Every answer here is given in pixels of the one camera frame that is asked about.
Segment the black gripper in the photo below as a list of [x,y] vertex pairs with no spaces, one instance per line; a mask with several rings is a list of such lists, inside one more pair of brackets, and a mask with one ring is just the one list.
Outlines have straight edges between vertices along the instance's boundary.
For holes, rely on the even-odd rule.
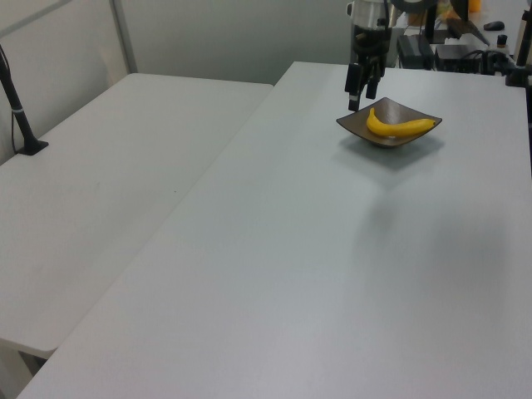
[[[357,111],[360,104],[362,68],[374,57],[385,64],[390,47],[389,28],[369,28],[352,26],[352,62],[348,65],[344,91],[348,94],[348,110]],[[382,66],[379,62],[368,67],[366,98],[375,99],[382,79]]]

